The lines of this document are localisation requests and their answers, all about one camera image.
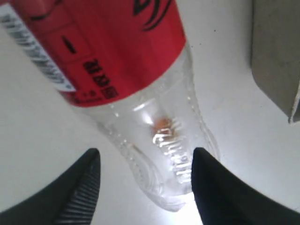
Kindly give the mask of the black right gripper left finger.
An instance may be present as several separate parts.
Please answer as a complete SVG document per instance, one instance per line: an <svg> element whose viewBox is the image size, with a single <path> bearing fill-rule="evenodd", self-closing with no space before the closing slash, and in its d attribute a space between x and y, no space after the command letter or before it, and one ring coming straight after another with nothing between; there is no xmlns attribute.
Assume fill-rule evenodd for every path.
<svg viewBox="0 0 300 225"><path fill-rule="evenodd" d="M100 153L88 149L48 186L1 212L2 225L89 225L100 191Z"/></svg>

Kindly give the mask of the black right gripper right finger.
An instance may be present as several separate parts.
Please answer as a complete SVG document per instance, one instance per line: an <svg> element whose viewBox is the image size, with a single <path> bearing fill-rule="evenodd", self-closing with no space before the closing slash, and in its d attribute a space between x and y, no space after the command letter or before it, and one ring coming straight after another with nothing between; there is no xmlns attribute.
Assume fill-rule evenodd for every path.
<svg viewBox="0 0 300 225"><path fill-rule="evenodd" d="M205 225L298 225L300 214L240 180L206 149L195 148L191 186Z"/></svg>

